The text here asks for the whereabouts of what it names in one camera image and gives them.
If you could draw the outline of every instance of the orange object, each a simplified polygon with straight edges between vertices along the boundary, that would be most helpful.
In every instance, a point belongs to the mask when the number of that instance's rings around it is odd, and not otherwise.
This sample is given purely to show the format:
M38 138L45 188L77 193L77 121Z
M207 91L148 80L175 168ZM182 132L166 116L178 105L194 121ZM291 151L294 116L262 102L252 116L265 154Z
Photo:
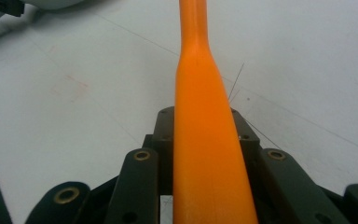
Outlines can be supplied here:
M180 16L173 222L257 223L239 138L209 49L206 0L180 0Z

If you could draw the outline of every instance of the orange spatula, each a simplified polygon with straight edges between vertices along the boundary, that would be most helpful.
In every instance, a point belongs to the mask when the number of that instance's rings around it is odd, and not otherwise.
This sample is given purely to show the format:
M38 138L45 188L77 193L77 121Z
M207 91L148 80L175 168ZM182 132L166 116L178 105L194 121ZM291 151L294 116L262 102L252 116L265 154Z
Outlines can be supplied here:
M180 16L173 221L257 223L234 120L209 49L206 0L180 0Z

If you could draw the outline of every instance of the white surface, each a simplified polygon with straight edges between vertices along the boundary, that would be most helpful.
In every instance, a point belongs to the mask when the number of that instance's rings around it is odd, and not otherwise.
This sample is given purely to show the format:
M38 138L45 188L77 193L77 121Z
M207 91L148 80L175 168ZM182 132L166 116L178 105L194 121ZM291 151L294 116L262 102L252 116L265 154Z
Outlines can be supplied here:
M358 1L211 0L209 22L227 94L243 65L230 101L262 146L337 193L357 183ZM0 186L15 223L57 184L118 174L173 105L179 51L176 0L0 19Z

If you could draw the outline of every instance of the orange handle shaft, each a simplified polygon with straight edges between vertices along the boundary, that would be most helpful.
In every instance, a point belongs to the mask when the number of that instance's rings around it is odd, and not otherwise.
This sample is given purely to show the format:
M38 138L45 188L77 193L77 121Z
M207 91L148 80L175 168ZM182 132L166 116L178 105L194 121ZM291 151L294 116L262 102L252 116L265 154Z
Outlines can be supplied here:
M173 221L257 223L226 92L208 44L206 0L180 0Z

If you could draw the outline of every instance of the orange plastic handle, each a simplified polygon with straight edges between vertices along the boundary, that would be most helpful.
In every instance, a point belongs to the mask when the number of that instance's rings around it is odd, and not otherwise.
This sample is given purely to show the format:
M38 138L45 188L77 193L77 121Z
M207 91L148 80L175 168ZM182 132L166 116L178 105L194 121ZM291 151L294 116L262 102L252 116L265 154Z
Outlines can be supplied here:
M226 92L208 44L206 0L180 0L173 222L254 224L254 201Z

